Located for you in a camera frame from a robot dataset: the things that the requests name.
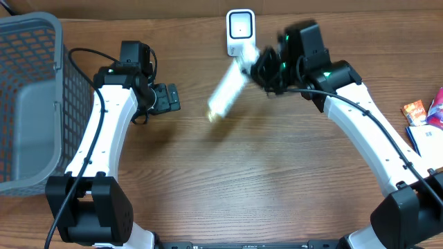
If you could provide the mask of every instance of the mesh basket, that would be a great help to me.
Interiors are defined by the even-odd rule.
[[[0,195],[43,194],[80,145],[91,95],[62,37],[45,12],[0,19]]]

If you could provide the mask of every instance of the wooden table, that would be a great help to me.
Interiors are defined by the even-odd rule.
[[[428,106],[443,86],[443,10],[257,17],[257,44],[314,18],[332,60],[346,59],[404,137],[400,111]],[[383,200],[365,161],[344,133],[299,95],[270,100],[250,85],[217,126],[206,101],[225,73],[225,19],[66,21],[64,43],[118,57],[122,40],[149,44],[157,82],[175,83],[182,110],[130,125],[119,182],[143,228],[164,241],[288,242],[335,239],[369,224]],[[109,62],[77,54],[92,76]],[[0,248],[41,248],[53,220],[46,199],[0,198]],[[441,248],[443,237],[425,241]],[[53,248],[64,244],[56,234]]]

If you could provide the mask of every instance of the black joint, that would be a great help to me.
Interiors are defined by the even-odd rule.
[[[106,173],[104,173],[104,172],[97,172],[96,176],[106,176]]]
[[[408,185],[405,182],[401,181],[401,182],[398,182],[395,186],[397,187],[397,189],[400,190],[404,187],[407,187]]]
[[[406,165],[403,165],[403,168],[404,169],[408,169],[408,168],[410,168],[412,166],[413,166],[413,163],[412,162],[408,162],[408,163],[406,163]]]
[[[339,241],[336,249],[350,249],[351,246],[349,245],[349,242],[347,242],[347,238],[349,238],[349,235],[343,236]]]
[[[72,188],[74,181],[79,181],[75,198],[66,204],[57,223],[64,242],[92,246],[100,241],[122,246],[129,240],[134,219],[132,205],[114,177],[97,177],[100,175],[105,173],[82,178],[49,176],[45,194],[54,217],[60,211],[66,191]],[[92,201],[77,200],[87,191],[91,191]]]
[[[435,175],[437,172],[434,169],[428,169],[428,173],[432,176]]]
[[[141,116],[145,116],[145,120],[143,121],[143,123],[139,123],[136,121],[136,119]],[[135,114],[132,116],[131,122],[135,125],[146,125],[148,120],[149,120],[149,113],[147,112],[147,110],[138,109],[135,112]]]

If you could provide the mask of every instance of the wood grain surface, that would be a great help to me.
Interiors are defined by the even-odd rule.
[[[224,17],[236,8],[251,9],[256,15],[443,8],[443,0],[14,0],[8,4],[19,14],[45,11],[58,18],[100,20]]]
[[[257,17],[257,44],[314,18],[333,60],[346,59],[404,137],[400,107],[443,86],[443,10]],[[206,101],[231,58],[225,19],[64,22],[68,48],[118,57],[122,40],[149,44],[157,82],[175,83],[182,110],[130,125],[119,183],[135,221],[164,241],[288,242],[340,238],[369,224],[383,200],[345,134],[299,95],[268,99],[250,85],[227,119],[211,126]],[[109,62],[75,59],[92,76]],[[44,196],[0,198],[0,248],[42,248],[52,222]],[[437,236],[422,244],[443,247]],[[78,248],[61,242],[54,248]]]

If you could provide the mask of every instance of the black mount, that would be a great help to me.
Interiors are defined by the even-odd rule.
[[[155,59],[155,69],[152,69],[150,54]],[[143,124],[147,123],[149,114],[158,115],[180,110],[180,99],[175,84],[168,87],[164,84],[154,84],[157,61],[153,50],[139,41],[122,41],[120,61],[111,66],[103,66],[94,75],[97,88],[103,85],[121,85],[124,89],[132,88],[136,94],[138,107],[132,117],[132,122],[145,116]]]
[[[278,36],[280,51],[267,47],[251,67],[251,77],[265,91],[283,94],[290,86],[336,93],[351,83],[361,84],[359,74],[346,62],[331,63],[320,28],[315,21],[305,21],[285,29]],[[302,93],[320,112],[324,95]]]
[[[338,240],[310,240],[299,243],[158,243],[154,249],[336,249]]]
[[[425,181],[443,196],[443,173],[430,173]],[[371,214],[372,228],[385,247],[406,248],[443,232],[443,210],[423,183],[400,182],[397,188]]]
[[[49,177],[45,193],[54,217],[75,179],[70,173]],[[91,191],[93,201],[79,200],[86,191]],[[133,220],[132,205],[116,179],[98,172],[96,177],[80,179],[77,192],[69,200],[57,229],[64,242],[82,246],[94,243],[122,246],[131,236]]]

